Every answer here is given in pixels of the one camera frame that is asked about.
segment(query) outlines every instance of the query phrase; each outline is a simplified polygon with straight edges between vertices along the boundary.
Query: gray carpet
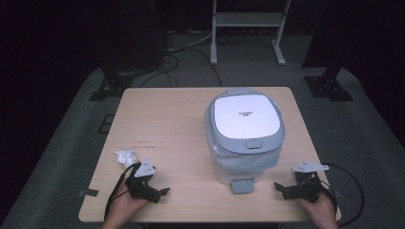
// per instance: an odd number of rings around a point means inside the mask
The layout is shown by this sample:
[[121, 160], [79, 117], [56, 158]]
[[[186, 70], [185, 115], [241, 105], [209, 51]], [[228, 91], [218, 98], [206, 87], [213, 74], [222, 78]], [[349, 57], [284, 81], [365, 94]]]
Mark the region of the gray carpet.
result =
[[[223, 86], [291, 88], [321, 161], [350, 171], [363, 188], [363, 213], [345, 228], [405, 228], [405, 150], [364, 94], [359, 81], [345, 70], [337, 77], [351, 94], [352, 102], [313, 98], [304, 76], [319, 75], [324, 69], [301, 69], [310, 36], [283, 37], [281, 48], [288, 62], [285, 67], [277, 65], [269, 46], [270, 36], [249, 36], [242, 44], [218, 47], [215, 69]], [[172, 35], [170, 44], [178, 47], [197, 39], [191, 34]], [[209, 45], [191, 49], [209, 56]], [[179, 66], [170, 72], [172, 87], [220, 86], [201, 53], [187, 51], [173, 55], [179, 59]], [[166, 70], [175, 64], [173, 57], [164, 57]], [[139, 87], [156, 73], [161, 70], [135, 78], [133, 87]], [[81, 222], [78, 213], [83, 201], [79, 192], [89, 186], [107, 137], [98, 134], [98, 128], [105, 115], [116, 112], [119, 103], [119, 97], [89, 101], [102, 79], [102, 72], [97, 69], [82, 85], [2, 228], [99, 228], [99, 223]], [[169, 77], [166, 74], [153, 77], [144, 87], [170, 87]], [[360, 209], [358, 187], [339, 169], [332, 167], [327, 176], [340, 195], [338, 203], [343, 214], [340, 222], [344, 223]], [[282, 226], [314, 228], [310, 222]], [[137, 227], [129, 223], [125, 228]]]

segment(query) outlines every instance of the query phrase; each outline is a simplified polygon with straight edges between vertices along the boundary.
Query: dark background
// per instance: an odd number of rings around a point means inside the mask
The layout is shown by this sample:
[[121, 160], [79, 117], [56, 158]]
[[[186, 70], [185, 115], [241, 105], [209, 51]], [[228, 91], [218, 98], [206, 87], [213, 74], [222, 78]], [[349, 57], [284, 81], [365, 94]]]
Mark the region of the dark background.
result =
[[[278, 10], [279, 2], [246, 1], [241, 10]], [[112, 14], [119, 7], [111, 4], [0, 1], [1, 222], [83, 81], [113, 55], [104, 39], [117, 35], [116, 24], [102, 23], [119, 19]], [[157, 0], [155, 6], [166, 30], [210, 29], [210, 1]], [[308, 66], [323, 67], [331, 53], [338, 56], [403, 145], [404, 10], [399, 0], [292, 1], [286, 27], [291, 34], [314, 32]]]

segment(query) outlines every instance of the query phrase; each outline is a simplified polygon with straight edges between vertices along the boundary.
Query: metal shelf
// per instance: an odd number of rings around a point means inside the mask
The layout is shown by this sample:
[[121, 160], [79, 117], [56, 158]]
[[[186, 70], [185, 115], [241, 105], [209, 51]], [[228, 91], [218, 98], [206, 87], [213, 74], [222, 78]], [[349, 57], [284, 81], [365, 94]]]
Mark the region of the metal shelf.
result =
[[217, 27], [279, 27], [280, 12], [218, 12]]

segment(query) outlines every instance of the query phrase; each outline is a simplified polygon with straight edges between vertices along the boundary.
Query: label on lid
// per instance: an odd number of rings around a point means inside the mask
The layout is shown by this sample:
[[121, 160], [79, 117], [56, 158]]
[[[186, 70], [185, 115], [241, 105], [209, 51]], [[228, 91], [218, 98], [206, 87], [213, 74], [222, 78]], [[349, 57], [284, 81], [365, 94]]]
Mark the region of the label on lid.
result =
[[250, 139], [276, 134], [280, 119], [265, 95], [244, 94], [215, 101], [215, 125], [221, 135]]

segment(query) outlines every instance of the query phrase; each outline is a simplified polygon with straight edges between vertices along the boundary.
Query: wooden table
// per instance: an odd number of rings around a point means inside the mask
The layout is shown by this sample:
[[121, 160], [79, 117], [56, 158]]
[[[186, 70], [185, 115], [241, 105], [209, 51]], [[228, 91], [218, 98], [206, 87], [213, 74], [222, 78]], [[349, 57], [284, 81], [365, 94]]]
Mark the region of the wooden table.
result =
[[[214, 174], [203, 125], [211, 100], [226, 88], [128, 89], [96, 166], [80, 209], [82, 221], [103, 221], [104, 209], [125, 167], [116, 150], [129, 149], [139, 160], [149, 158], [157, 173], [149, 185], [170, 187], [160, 202], [142, 208], [138, 222], [279, 222], [309, 220], [291, 200], [284, 200], [273, 182], [295, 185], [292, 167], [303, 159], [319, 162], [308, 130], [289, 88], [250, 88], [271, 96], [280, 107], [286, 139], [278, 164], [265, 170], [254, 192], [233, 195]], [[319, 173], [327, 181], [325, 174]]]

